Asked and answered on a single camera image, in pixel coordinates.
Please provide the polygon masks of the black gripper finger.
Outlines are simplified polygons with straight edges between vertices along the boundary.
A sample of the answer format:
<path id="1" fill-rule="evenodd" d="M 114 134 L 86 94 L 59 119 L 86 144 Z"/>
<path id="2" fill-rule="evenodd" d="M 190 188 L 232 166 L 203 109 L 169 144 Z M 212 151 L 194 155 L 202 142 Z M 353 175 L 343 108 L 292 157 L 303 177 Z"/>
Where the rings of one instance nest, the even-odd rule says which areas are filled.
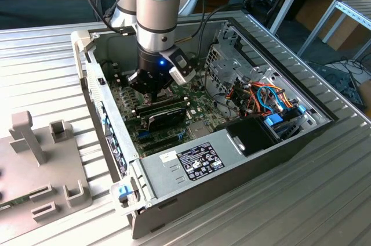
<path id="1" fill-rule="evenodd" d="M 165 94 L 165 90 L 173 83 L 173 78 L 159 77 L 155 82 L 155 89 L 153 91 L 153 102 L 157 102 L 162 94 Z"/>
<path id="2" fill-rule="evenodd" d="M 153 102 L 154 77 L 150 72 L 135 72 L 128 77 L 128 84 L 139 93 L 148 95 L 149 102 Z"/>

